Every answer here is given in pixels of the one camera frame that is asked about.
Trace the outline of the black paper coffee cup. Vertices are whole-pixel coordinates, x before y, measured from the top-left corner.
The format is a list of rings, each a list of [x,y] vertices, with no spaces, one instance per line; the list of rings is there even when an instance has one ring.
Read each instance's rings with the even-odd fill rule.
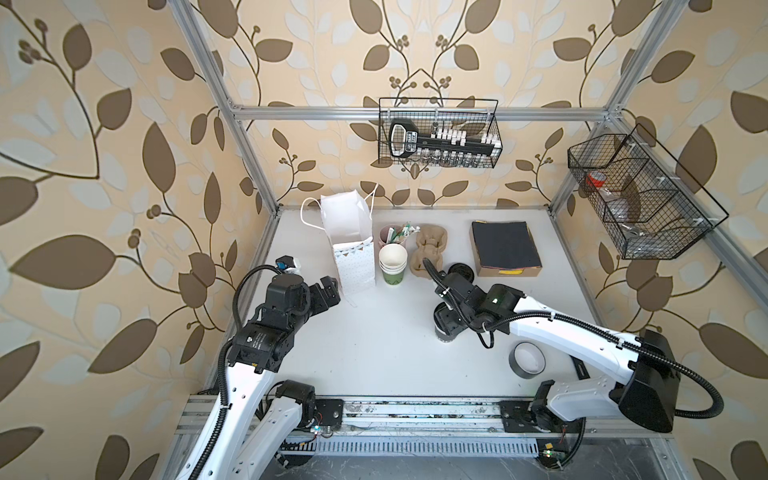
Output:
[[[433,321],[435,334],[444,343],[453,342],[466,329],[466,325],[456,311],[451,310],[444,302],[436,306]]]

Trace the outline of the white paper gift bag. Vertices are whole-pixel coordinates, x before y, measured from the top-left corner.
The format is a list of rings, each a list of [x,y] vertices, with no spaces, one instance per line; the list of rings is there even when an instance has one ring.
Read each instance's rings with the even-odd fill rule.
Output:
[[[320,224],[304,219],[309,203],[320,210]],[[361,195],[357,190],[305,198],[300,206],[300,219],[308,227],[321,230],[330,242],[339,282],[346,296],[375,286],[376,267],[373,239],[374,194]]]

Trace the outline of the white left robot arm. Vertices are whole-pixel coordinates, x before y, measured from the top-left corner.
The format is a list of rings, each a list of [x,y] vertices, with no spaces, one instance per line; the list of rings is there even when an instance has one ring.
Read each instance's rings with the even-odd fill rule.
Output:
[[[276,375],[299,330],[340,301],[332,277],[309,285],[275,272],[264,301],[220,350],[218,400],[178,478],[258,479],[290,433],[312,426],[314,387]]]

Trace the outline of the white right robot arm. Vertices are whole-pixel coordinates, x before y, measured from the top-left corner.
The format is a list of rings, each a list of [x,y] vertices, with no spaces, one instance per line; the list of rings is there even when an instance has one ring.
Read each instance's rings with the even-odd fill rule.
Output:
[[[703,376],[677,362],[660,333],[639,335],[603,328],[548,307],[515,288],[495,284],[484,291],[458,273],[434,273],[441,304],[437,331],[454,338],[464,330],[485,348],[500,331],[532,340],[594,368],[585,378],[540,384],[529,407],[531,420],[554,430],[582,418],[623,416],[653,432],[669,433],[676,418],[711,419],[725,402]]]

